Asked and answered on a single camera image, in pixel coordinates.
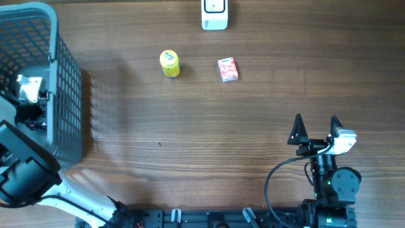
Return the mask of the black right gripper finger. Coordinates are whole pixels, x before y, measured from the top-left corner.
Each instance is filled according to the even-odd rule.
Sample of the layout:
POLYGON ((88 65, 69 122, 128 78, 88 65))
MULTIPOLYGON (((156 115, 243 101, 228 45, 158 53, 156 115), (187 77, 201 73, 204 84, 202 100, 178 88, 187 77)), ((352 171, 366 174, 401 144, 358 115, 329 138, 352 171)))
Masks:
POLYGON ((306 128, 304 122, 302 120, 302 116, 298 113, 295 116, 294 126, 290 133, 290 136, 287 140, 287 144, 289 145, 302 145, 308 143, 308 134, 306 132, 306 128))
POLYGON ((338 130, 342 128, 342 124, 339 122, 337 116, 333 115, 330 122, 330 134, 331 136, 338 136, 338 130))

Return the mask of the red tissue pack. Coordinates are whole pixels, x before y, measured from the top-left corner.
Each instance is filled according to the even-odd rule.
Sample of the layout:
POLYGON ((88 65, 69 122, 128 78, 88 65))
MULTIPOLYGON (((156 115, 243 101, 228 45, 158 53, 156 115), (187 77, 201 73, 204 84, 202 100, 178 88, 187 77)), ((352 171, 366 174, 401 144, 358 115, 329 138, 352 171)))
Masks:
POLYGON ((218 60, 218 68, 222 82, 237 80, 239 73, 233 57, 218 60))

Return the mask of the yellow candy canister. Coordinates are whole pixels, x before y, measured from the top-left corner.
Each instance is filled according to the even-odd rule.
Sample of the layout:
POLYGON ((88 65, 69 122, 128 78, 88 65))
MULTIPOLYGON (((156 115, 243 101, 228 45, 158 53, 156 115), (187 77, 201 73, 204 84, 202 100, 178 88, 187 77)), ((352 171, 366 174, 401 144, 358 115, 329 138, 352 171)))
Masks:
POLYGON ((176 52, 165 50, 159 57, 163 73, 168 78, 175 78, 180 74, 180 63, 176 52))

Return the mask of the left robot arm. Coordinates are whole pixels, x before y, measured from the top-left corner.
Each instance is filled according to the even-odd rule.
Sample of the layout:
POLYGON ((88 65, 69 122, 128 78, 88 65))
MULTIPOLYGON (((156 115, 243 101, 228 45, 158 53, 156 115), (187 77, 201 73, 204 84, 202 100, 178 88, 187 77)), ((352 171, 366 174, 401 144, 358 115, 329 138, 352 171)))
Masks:
POLYGON ((53 155, 15 127, 15 116, 16 108, 1 98, 2 208, 39 204, 63 210, 91 227, 134 226, 128 207, 70 180, 53 155))

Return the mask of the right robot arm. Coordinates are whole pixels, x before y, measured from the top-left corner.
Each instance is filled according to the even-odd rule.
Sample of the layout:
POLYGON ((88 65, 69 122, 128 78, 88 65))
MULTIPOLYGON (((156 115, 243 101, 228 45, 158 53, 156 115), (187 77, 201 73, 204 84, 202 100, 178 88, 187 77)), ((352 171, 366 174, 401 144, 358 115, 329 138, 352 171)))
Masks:
POLYGON ((296 155, 308 159, 311 166, 314 199, 305 199, 297 207, 294 227, 356 227, 354 210, 361 174, 351 167, 338 167, 335 157, 349 152, 357 134, 331 117, 326 139, 308 137, 298 113, 287 144, 298 146, 296 155))

